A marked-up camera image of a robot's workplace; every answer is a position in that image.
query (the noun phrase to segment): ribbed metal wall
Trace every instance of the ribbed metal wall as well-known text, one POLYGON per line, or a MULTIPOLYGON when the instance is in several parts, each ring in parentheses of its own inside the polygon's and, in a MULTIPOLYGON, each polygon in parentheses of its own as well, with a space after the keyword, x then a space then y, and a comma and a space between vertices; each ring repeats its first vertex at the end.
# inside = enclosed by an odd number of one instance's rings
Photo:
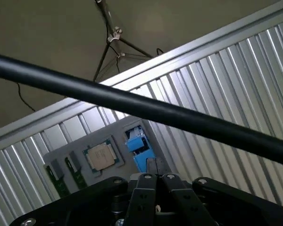
MULTIPOLYGON (((283 23, 132 92, 225 119, 283 139, 283 23)), ((120 120, 92 107, 0 151, 0 226, 58 199, 42 157, 120 120)), ((283 165, 151 122, 173 171, 210 177, 283 205, 283 165)))

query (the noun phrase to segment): screw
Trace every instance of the screw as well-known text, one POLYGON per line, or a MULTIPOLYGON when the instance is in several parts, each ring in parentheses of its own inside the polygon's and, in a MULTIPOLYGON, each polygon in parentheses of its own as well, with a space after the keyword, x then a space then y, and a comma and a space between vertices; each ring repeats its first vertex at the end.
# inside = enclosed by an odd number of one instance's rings
POLYGON ((124 224, 124 219, 119 219, 115 222, 115 226, 123 226, 124 224))
POLYGON ((21 223, 21 226, 33 226, 36 223, 34 218, 29 218, 21 223))
POLYGON ((167 178, 169 178, 169 179, 173 179, 175 176, 173 175, 173 174, 168 174, 167 175, 167 178))
POLYGON ((122 182, 122 180, 120 180, 120 179, 116 179, 116 180, 114 180, 113 181, 115 184, 119 184, 119 183, 121 183, 122 182))
POLYGON ((145 177, 146 179, 150 179, 150 178, 152 178, 152 175, 147 174, 147 175, 145 175, 144 177, 145 177))
POLYGON ((200 179, 200 180, 198 180, 198 182, 204 185, 204 184, 207 183, 207 180, 205 180, 205 179, 200 179))

